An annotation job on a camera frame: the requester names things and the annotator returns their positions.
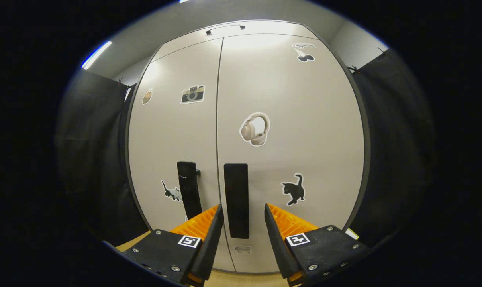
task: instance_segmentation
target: wooden floor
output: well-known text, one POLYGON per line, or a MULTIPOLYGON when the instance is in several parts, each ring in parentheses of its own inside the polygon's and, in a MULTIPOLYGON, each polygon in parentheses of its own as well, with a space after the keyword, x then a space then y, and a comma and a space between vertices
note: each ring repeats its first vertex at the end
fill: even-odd
POLYGON ((210 279, 204 287, 288 287, 281 274, 234 274, 211 270, 210 279))

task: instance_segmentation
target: wall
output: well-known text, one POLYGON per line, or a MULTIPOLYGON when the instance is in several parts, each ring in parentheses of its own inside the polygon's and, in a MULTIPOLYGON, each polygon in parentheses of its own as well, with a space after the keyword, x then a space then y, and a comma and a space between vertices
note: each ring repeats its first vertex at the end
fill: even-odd
POLYGON ((112 80, 116 80, 118 82, 119 79, 122 78, 121 80, 122 84, 125 84, 128 86, 136 84, 139 81, 139 77, 142 71, 144 70, 145 65, 147 64, 149 59, 150 59, 150 56, 132 65, 131 67, 122 71, 117 76, 113 77, 112 80))
POLYGON ((363 67, 388 47, 356 24, 346 20, 330 42, 330 47, 347 67, 363 67))

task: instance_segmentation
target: cabinet door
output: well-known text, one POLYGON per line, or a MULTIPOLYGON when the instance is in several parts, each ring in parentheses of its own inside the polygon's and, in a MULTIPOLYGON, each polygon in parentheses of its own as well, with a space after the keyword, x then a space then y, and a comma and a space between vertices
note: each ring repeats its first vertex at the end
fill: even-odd
MULTIPOLYGON (((201 171, 197 182, 202 210, 220 202, 216 91, 221 41, 203 42, 162 57, 148 65, 140 81, 131 112, 128 152, 134 191, 152 229, 171 230, 185 221, 178 191, 179 161, 195 162, 201 171), (183 91, 201 90, 201 86, 201 100, 185 98, 183 102, 183 91), (149 91, 152 96, 144 99, 149 91)), ((224 232, 214 267, 234 271, 224 232)))
MULTIPOLYGON (((248 165, 249 238, 233 238, 225 216, 236 271, 278 272, 264 221, 265 203, 319 227, 343 228, 353 210, 364 157, 354 91, 319 40, 243 35, 223 41, 217 101, 223 207, 228 206, 223 166, 248 165), (241 136, 242 124, 257 112, 269 119, 263 145, 241 136), (243 250, 251 252, 236 252, 236 246, 248 246, 243 250)), ((255 133, 265 125, 258 120, 252 122, 259 129, 255 133)))

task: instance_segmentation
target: black fabric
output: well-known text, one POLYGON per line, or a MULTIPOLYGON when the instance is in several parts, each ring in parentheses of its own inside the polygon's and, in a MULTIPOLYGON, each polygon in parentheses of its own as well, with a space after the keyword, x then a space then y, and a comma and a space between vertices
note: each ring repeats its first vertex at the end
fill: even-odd
POLYGON ((373 247, 419 207, 436 164, 432 116, 419 83, 392 50, 353 74, 370 129, 367 187, 350 228, 373 247))
POLYGON ((126 180, 119 128, 127 86, 81 70, 61 102, 55 145, 72 208, 101 240, 125 243, 147 231, 126 180))

